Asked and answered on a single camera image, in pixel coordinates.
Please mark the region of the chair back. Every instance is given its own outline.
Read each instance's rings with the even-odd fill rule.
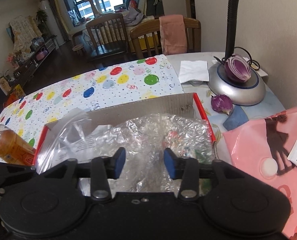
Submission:
[[[109,44],[118,46],[116,41],[124,41],[125,49],[128,48],[128,38],[123,20],[120,13],[106,13],[86,24],[86,29],[92,40],[93,46]]]
[[[201,23],[199,20],[183,17],[185,24],[185,33],[187,40],[187,47],[189,52],[201,52]],[[144,36],[146,51],[149,57],[152,56],[147,34],[152,34],[154,42],[155,54],[159,54],[161,46],[160,20],[155,19],[137,25],[130,31],[130,38],[136,52],[138,59],[143,59],[143,51],[139,43],[139,37]]]

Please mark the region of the red box edge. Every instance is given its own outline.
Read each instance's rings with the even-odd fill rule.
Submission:
[[[197,93],[193,93],[193,99],[194,99],[194,101],[196,103],[196,106],[197,106],[197,108],[198,108],[198,110],[199,110],[199,112],[201,114],[202,119],[205,120],[205,121],[207,121],[207,123],[208,123],[209,133],[211,134],[211,142],[213,144],[216,141],[216,138],[215,138],[215,135],[213,133],[213,129],[211,127],[210,121],[207,118],[207,114],[206,114],[206,112],[204,110],[204,107],[203,107],[203,105],[201,103],[201,100],[200,100],[200,98],[199,98],[199,96],[198,96]]]
[[[37,155],[40,152],[40,149],[42,148],[43,142],[44,142],[45,137],[47,135],[47,131],[48,131],[48,127],[46,125],[44,125],[44,128],[42,130],[40,139],[38,140],[37,148],[36,148],[36,151],[35,151],[35,154],[34,154],[33,165],[35,165]]]

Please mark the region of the bubble wrap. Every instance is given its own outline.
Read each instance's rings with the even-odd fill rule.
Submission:
[[[101,155],[113,156],[119,147],[124,147],[126,161],[121,176],[118,180],[109,179],[112,196],[116,192],[174,192],[177,195],[181,180],[170,179],[163,151],[169,147],[179,157],[211,163],[214,157],[207,128],[203,120],[170,114],[128,120],[93,137],[93,151],[85,161]],[[89,196],[90,179],[81,179],[80,188]]]

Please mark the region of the lamp base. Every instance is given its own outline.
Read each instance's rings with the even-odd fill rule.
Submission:
[[[243,83],[232,82],[225,74],[224,66],[220,63],[209,68],[210,81],[208,86],[216,95],[227,95],[233,104],[253,106],[260,103],[266,94],[262,78],[251,69],[251,78]]]

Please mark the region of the white tissue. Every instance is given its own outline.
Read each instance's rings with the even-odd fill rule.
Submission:
[[[179,80],[182,83],[188,81],[209,81],[207,61],[181,61]]]

